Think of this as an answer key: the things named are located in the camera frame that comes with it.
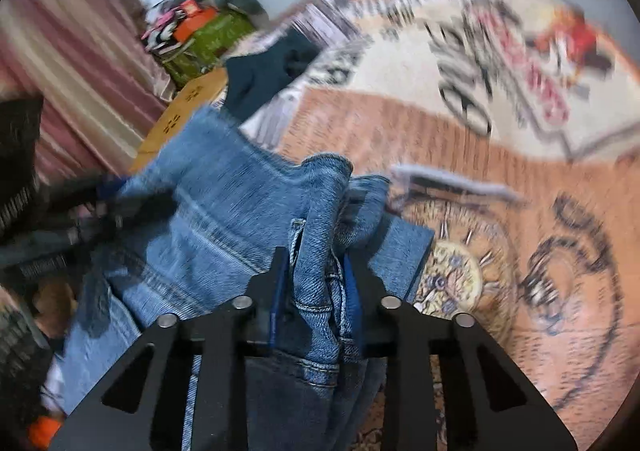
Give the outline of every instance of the watch face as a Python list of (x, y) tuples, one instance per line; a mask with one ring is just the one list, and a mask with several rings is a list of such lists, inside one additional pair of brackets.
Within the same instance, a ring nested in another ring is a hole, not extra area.
[(499, 343), (508, 339), (517, 307), (515, 256), (500, 222), (479, 206), (426, 199), (402, 217), (435, 231), (414, 306), (450, 319), (473, 314)]

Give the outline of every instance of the dark green cloth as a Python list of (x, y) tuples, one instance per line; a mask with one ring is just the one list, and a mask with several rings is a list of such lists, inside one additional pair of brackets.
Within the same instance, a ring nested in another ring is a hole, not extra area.
[(292, 28), (265, 52), (228, 59), (223, 108), (244, 122), (300, 76), (319, 53), (316, 45)]

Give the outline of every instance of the blue denim fabric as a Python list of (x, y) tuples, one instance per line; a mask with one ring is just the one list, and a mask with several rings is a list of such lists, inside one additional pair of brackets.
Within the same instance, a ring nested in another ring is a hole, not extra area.
[(210, 312), (242, 294), (284, 245), (288, 301), (303, 323), (282, 326), (273, 357), (248, 359), (250, 448), (345, 449), (385, 368), (358, 359), (340, 258), (376, 237), (370, 268), (388, 293), (411, 298), (433, 237), (385, 213), (385, 178), (352, 177), (351, 170), (332, 154), (292, 165), (249, 143), (223, 113), (198, 110), (122, 190), (172, 189), (175, 215), (93, 255), (65, 346), (65, 409), (78, 405), (158, 315)]

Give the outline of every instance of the printed number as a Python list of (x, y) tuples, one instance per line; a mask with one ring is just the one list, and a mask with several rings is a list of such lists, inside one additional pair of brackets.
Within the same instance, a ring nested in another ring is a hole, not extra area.
[(481, 137), (491, 135), (491, 118), (484, 108), (465, 92), (449, 82), (440, 84), (440, 97), (449, 111), (473, 133)]

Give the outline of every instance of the metal rivet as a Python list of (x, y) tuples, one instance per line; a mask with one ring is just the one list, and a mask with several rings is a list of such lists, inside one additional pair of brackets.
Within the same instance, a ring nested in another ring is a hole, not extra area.
[(380, 304), (388, 310), (394, 310), (400, 308), (402, 301), (395, 296), (385, 296), (380, 300)]
[(252, 306), (252, 304), (254, 304), (254, 300), (252, 300), (249, 296), (238, 296), (234, 298), (231, 304), (234, 306), (234, 308), (237, 309), (249, 308), (250, 306)]
[(158, 325), (162, 328), (169, 328), (178, 322), (178, 317), (175, 314), (162, 314), (158, 316)]
[(476, 319), (471, 314), (463, 312), (462, 314), (458, 314), (456, 316), (456, 323), (464, 328), (471, 328), (476, 324)]

